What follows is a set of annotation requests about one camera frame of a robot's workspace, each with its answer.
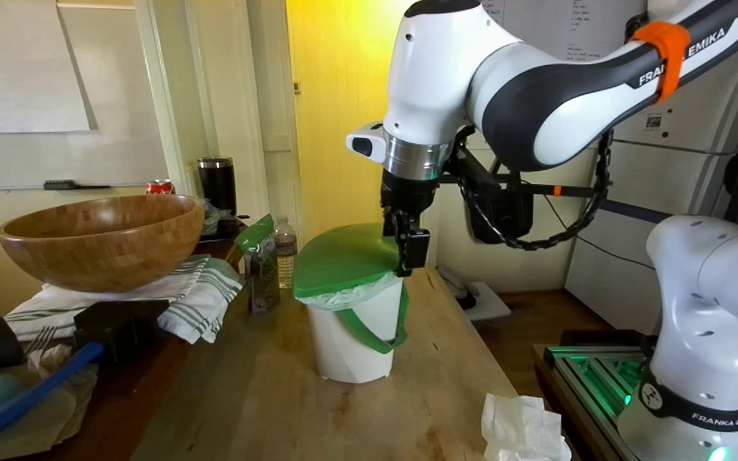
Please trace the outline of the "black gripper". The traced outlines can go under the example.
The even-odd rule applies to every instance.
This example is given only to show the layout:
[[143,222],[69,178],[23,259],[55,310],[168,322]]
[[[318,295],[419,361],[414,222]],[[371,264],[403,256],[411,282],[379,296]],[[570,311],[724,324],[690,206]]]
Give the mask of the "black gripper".
[[421,215],[433,205],[437,181],[403,178],[383,174],[386,232],[398,235],[398,273],[411,277],[425,264],[430,232]]

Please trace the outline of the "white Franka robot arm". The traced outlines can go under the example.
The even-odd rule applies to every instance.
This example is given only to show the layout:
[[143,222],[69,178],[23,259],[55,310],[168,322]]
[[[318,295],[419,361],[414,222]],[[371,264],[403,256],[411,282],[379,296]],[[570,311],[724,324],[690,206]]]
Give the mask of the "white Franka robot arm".
[[[552,169],[733,50],[738,0],[652,0],[652,17],[592,62],[525,44],[479,0],[415,0],[394,40],[387,116],[350,135],[352,150],[386,167],[398,268],[425,264],[421,212],[439,183],[498,183],[459,157],[465,132],[479,131],[507,169]],[[662,328],[617,433],[642,461],[738,461],[738,222],[671,215],[647,250]]]

